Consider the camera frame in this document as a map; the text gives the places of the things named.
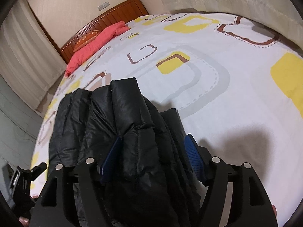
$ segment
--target bed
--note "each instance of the bed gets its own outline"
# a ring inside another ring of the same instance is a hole
[[[178,110],[185,132],[200,146],[227,163],[253,165],[283,226],[303,198],[302,51],[241,16],[147,15],[139,0],[123,4],[85,26],[61,49],[68,61],[87,31],[119,19],[131,28],[61,81],[31,166],[48,162],[48,143],[65,94],[136,77],[140,91],[159,111]],[[43,173],[32,183],[32,196],[39,195],[45,181]]]

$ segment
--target power outlet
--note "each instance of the power outlet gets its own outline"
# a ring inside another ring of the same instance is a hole
[[[98,7],[98,9],[99,9],[99,11],[101,11],[102,9],[105,9],[105,8],[108,7],[108,6],[109,6],[109,2],[105,2],[105,3],[101,4],[101,5]]]

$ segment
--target black down jacket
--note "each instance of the black down jacket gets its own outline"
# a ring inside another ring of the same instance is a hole
[[[97,158],[114,138],[123,149],[104,203],[111,219],[127,226],[192,226],[200,196],[175,109],[158,113],[142,96],[136,79],[112,81],[94,91],[78,89],[64,97],[49,144],[49,171]],[[77,184],[80,224],[86,226]]]

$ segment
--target screw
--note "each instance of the screw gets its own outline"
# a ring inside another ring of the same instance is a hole
[[[86,161],[85,161],[87,164],[91,164],[94,162],[94,159],[93,158],[87,158]]]
[[[218,157],[213,157],[213,158],[212,158],[212,161],[213,161],[214,163],[219,163],[221,160],[220,160],[220,158],[218,158]]]
[[[63,165],[62,164],[58,164],[58,165],[56,165],[56,170],[61,170],[62,168],[63,168]]]
[[[243,165],[247,169],[251,168],[251,164],[250,163],[245,162]]]

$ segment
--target blue textured pad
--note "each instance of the blue textured pad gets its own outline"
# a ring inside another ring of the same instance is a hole
[[[187,135],[184,138],[184,146],[189,158],[191,167],[197,177],[197,179],[204,183],[206,181],[205,175],[205,164],[196,148],[197,144],[196,141],[193,140],[191,135]]]

